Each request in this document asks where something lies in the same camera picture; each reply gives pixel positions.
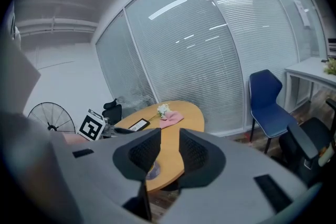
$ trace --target white flower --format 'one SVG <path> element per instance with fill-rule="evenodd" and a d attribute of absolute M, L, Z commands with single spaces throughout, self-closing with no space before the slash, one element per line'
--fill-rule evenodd
<path fill-rule="evenodd" d="M 160 114 L 161 117 L 164 116 L 166 112 L 171 111 L 168 104 L 162 104 L 158 106 L 158 114 Z"/>

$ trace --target white desk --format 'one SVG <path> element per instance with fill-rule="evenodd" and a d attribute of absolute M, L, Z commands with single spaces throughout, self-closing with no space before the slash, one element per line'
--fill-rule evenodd
<path fill-rule="evenodd" d="M 292 89 L 291 77 L 306 79 L 308 81 L 311 81 L 313 84 L 318 83 L 329 89 L 336 91 L 336 76 L 324 73 L 324 69 L 327 66 L 327 64 L 321 62 L 321 60 L 322 60 L 321 58 L 311 57 L 305 61 L 302 61 L 293 66 L 285 68 L 287 74 L 286 98 L 285 98 L 286 110 L 288 110 Z M 309 100 L 311 100 L 312 98 L 313 84 L 310 90 Z"/>

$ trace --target floor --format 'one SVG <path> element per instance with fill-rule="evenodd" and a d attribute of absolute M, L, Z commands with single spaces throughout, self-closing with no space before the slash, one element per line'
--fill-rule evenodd
<path fill-rule="evenodd" d="M 297 119 L 299 123 L 302 123 L 311 117 L 317 117 L 321 121 L 323 121 L 328 127 L 330 127 L 333 117 L 333 110 L 325 103 L 325 100 L 327 98 L 336 100 L 336 92 L 328 89 L 320 90 L 314 96 L 311 103 L 305 103 L 300 108 L 295 110 L 292 115 Z M 260 151 L 264 151 L 267 142 L 267 138 L 260 128 L 255 129 L 252 143 L 249 143 L 249 132 L 232 135 L 223 139 L 231 139 L 244 144 L 248 144 L 248 146 L 252 146 Z M 272 139 L 267 155 L 278 157 L 281 155 L 281 149 L 279 147 L 277 138 Z M 156 223 L 165 214 L 165 212 L 175 202 L 178 196 L 179 193 L 177 190 L 159 190 L 155 193 L 149 194 L 150 207 L 154 223 Z"/>

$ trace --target fan guard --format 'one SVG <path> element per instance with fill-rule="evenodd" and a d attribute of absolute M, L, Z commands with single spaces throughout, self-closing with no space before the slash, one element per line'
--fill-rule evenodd
<path fill-rule="evenodd" d="M 31 110 L 28 118 L 39 122 L 50 131 L 76 133 L 69 113 L 55 103 L 38 104 Z"/>

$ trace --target blue plastic chair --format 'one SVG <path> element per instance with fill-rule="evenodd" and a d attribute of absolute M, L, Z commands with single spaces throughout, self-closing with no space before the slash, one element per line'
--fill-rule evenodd
<path fill-rule="evenodd" d="M 287 126 L 296 122 L 289 113 L 280 107 L 276 100 L 282 89 L 282 83 L 268 69 L 250 75 L 249 91 L 251 115 L 253 117 L 250 142 L 257 121 L 268 137 L 264 153 L 266 154 L 273 137 L 287 133 Z"/>

